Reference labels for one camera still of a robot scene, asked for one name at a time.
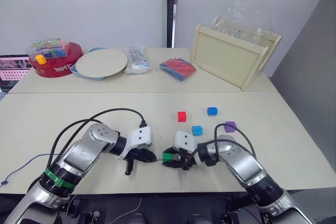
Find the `cube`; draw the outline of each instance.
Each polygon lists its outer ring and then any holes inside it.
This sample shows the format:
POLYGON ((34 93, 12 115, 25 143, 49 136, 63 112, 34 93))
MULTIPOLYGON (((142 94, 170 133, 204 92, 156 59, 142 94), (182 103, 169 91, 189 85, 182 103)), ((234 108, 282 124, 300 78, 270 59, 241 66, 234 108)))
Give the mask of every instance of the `cube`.
POLYGON ((173 158, 174 158, 173 153, 166 153, 166 152, 164 152, 162 154, 162 162, 163 163, 166 163, 166 162, 168 162, 170 160, 173 160, 173 158))
MULTIPOLYGON (((234 126, 234 127, 237 127, 236 126, 236 123, 235 122, 225 122, 226 124, 229 124, 229 125, 232 125, 232 126, 234 126)), ((234 129, 234 128, 232 128, 232 127, 230 127, 230 126, 226 126, 226 125, 224 125, 224 130, 225 130, 225 132, 226 133, 232 133, 232 132, 235 132, 236 130, 234 129)))
POLYGON ((208 115, 217 115, 218 113, 218 110, 217 110, 217 107, 209 107, 206 109, 206 113, 208 115))
POLYGON ((191 131, 193 133, 193 136, 200 136, 203 134, 203 128, 199 125, 197 126, 192 126, 191 131))
POLYGON ((177 113, 177 121, 179 123, 185 123, 187 121, 187 112, 185 112, 185 111, 178 111, 178 113, 177 113))

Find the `gray wall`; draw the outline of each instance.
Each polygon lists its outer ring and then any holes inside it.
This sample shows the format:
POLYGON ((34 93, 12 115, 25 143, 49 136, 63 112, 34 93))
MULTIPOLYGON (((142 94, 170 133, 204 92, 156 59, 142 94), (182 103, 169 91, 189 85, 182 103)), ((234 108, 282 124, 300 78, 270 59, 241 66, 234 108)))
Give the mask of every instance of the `gray wall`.
MULTIPOLYGON (((334 170, 336 170, 335 4, 336 0, 320 0, 271 77, 273 84, 334 170)), ((335 192, 335 189, 330 188, 306 190, 294 196, 313 217, 319 218, 336 215, 335 192)))

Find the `white cable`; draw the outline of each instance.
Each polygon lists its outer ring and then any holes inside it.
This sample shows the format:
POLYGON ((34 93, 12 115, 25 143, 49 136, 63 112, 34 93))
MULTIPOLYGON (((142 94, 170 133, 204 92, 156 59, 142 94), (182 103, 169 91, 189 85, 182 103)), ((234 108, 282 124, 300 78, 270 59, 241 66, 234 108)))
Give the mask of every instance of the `white cable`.
POLYGON ((68 215, 68 211, 69 211, 69 207, 70 207, 70 205, 71 205, 71 202, 73 202, 73 200, 75 199, 76 196, 77 196, 77 194, 74 195, 73 198, 71 199, 71 201, 69 202, 69 205, 68 205, 68 207, 67 207, 67 211, 66 211, 65 215, 68 215))
POLYGON ((126 213, 124 213, 123 215, 121 215, 121 216, 115 218, 115 219, 114 219, 113 221, 111 221, 109 224, 115 223, 117 220, 119 220, 120 218, 124 217, 125 215, 131 214, 131 213, 137 211, 138 208, 140 207, 140 205, 141 205, 141 198, 140 198, 140 201, 139 201, 138 206, 137 206, 135 209, 133 209, 132 211, 126 212, 126 213))

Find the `red cube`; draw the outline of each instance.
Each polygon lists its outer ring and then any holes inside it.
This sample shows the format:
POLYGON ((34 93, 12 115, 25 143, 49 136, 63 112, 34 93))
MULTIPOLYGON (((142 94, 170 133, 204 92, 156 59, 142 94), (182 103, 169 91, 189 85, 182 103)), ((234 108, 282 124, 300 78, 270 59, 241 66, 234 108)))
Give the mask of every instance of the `red cube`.
POLYGON ((185 123, 187 121, 187 112, 185 112, 185 111, 178 111, 178 113, 177 113, 177 121, 179 123, 185 123))

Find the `wooden frame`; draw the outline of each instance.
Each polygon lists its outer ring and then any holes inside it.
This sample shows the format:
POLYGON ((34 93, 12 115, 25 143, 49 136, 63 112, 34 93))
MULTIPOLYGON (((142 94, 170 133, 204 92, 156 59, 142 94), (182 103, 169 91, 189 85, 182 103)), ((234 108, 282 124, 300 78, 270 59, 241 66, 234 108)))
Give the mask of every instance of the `wooden frame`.
POLYGON ((281 40, 269 34, 266 47, 214 31, 199 24, 192 59, 200 68, 245 90, 261 74, 281 40))

